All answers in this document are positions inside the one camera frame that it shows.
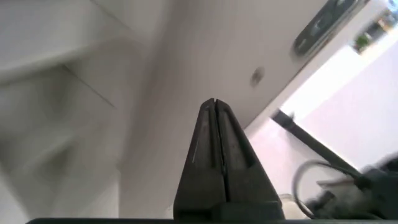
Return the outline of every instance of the black cable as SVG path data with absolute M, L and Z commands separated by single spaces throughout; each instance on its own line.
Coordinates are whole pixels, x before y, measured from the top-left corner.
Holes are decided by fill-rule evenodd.
M 308 161 L 308 162 L 305 162 L 304 164 L 302 164 L 302 165 L 297 169 L 297 172 L 295 173 L 294 178 L 293 178 L 293 198 L 294 198 L 294 201 L 295 201 L 295 203 L 297 204 L 298 208 L 299 208 L 307 217 L 309 217 L 309 218 L 311 218 L 311 219 L 316 219 L 317 217 L 316 217 L 314 214 L 312 214 L 308 209 L 306 209 L 306 208 L 303 206 L 303 204 L 301 203 L 301 201 L 299 200 L 299 197 L 298 197 L 299 182 L 300 182 L 302 176 L 304 175 L 304 173 L 305 173 L 309 168 L 311 168 L 311 167 L 313 167 L 313 166 L 324 166 L 324 167 L 327 167 L 327 168 L 331 168 L 331 169 L 340 171 L 340 172 L 342 172 L 342 173 L 344 173 L 344 174 L 346 174 L 346 175 L 349 175 L 349 176 L 351 176 L 353 179 L 359 178 L 359 175 L 356 174 L 356 173 L 354 173 L 354 172 L 351 172 L 350 170 L 346 170 L 346 169 L 341 168 L 341 167 L 333 166 L 333 165 L 331 165 L 331 164 L 329 164 L 329 163 L 327 163 L 327 162 L 323 162 L 323 161 Z

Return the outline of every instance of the cable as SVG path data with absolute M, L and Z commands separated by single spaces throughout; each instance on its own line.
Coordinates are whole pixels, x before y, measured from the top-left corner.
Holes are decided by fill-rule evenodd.
M 327 162 L 323 162 L 323 161 L 308 161 L 304 164 L 302 164 L 298 169 L 297 172 L 294 175 L 293 178 L 293 198 L 295 203 L 297 204 L 298 208 L 309 218 L 311 219 L 316 219 L 317 217 L 311 213 L 308 209 L 306 209 L 303 204 L 301 203 L 301 201 L 299 200 L 298 197 L 298 191 L 299 191 L 299 182 L 302 178 L 302 176 L 304 175 L 304 173 L 311 167 L 313 166 L 324 166 L 327 168 L 331 168 L 337 171 L 342 172 L 343 174 L 349 175 L 351 176 L 353 179 L 357 179 L 359 178 L 358 174 L 355 174 L 354 172 L 351 172 L 350 170 L 346 170 L 344 168 L 341 167 L 337 167 L 337 166 L 333 166 Z

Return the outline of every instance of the white cabinet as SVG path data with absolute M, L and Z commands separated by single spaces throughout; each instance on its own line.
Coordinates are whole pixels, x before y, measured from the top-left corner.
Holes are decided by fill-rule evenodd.
M 0 20 L 2 212 L 117 217 L 128 29 L 87 0 L 2 1 Z

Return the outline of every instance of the white shelf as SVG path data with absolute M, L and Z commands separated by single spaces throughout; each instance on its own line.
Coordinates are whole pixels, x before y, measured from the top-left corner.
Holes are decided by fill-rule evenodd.
M 7 148 L 2 163 L 12 176 L 26 174 L 65 150 L 77 135 L 78 131 L 65 124 L 48 124 Z
M 124 33 L 89 0 L 1 1 L 0 80 L 63 62 Z

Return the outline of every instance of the white wall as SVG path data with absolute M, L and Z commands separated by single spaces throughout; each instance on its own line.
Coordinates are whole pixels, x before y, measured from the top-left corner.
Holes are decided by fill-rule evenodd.
M 397 152 L 396 58 L 395 41 L 356 78 L 297 123 L 358 169 Z

